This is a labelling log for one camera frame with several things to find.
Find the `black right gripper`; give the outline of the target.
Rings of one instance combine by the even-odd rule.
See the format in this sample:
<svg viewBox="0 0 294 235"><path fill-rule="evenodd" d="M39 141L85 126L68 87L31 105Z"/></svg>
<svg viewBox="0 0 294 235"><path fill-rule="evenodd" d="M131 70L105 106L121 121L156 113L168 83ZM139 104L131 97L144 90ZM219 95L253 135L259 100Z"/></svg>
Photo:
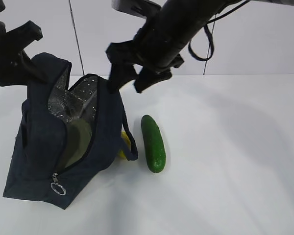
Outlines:
<svg viewBox="0 0 294 235"><path fill-rule="evenodd" d="M171 35L160 27L142 27L130 41L111 43L106 54L111 70L107 88L116 93L128 82L135 80L134 88L142 93L147 88L169 80L171 68L178 68L184 60L180 51L185 47L182 35ZM144 68L137 75L133 64Z"/></svg>

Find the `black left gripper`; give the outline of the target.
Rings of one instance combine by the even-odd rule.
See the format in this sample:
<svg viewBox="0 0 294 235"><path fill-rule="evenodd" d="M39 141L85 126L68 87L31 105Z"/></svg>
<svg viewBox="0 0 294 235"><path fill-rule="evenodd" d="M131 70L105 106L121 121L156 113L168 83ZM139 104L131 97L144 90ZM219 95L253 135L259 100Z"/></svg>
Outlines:
<svg viewBox="0 0 294 235"><path fill-rule="evenodd" d="M48 78L24 49L43 38L41 28L32 21L7 32L0 22L0 86L27 85L29 81L47 83Z"/></svg>

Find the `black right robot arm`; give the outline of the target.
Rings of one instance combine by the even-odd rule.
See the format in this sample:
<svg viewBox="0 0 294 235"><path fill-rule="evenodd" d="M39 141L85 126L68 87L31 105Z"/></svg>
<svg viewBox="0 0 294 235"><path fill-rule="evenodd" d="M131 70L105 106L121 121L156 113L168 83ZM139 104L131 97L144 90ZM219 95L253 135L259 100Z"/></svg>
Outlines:
<svg viewBox="0 0 294 235"><path fill-rule="evenodd" d="M168 0L160 6L150 0L114 0L113 9L145 19L145 24L130 41L111 43L106 55L111 63L108 89L114 93L130 81L136 92L172 77L171 68L184 60L179 54L188 47L190 55L202 62L191 48L192 38L201 30L214 54L212 32L208 25L238 10L243 0Z"/></svg>

